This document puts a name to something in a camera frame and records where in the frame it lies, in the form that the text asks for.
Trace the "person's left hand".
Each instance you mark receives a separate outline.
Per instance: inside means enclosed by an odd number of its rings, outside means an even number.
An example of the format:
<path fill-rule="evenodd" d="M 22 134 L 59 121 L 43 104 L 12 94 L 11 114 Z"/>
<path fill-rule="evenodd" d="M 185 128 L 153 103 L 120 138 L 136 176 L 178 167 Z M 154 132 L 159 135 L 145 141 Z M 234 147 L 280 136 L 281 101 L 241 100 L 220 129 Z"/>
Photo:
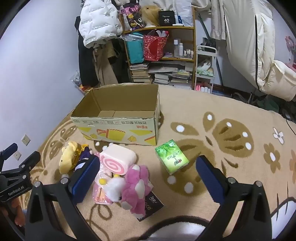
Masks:
<path fill-rule="evenodd" d="M 16 212 L 15 224 L 20 226 L 20 227 L 24 226 L 25 222 L 26 222 L 26 218 L 25 218 L 25 215 L 23 213 L 19 198 L 16 198 L 11 202 L 11 207 L 13 209 L 15 209 L 15 212 Z"/>

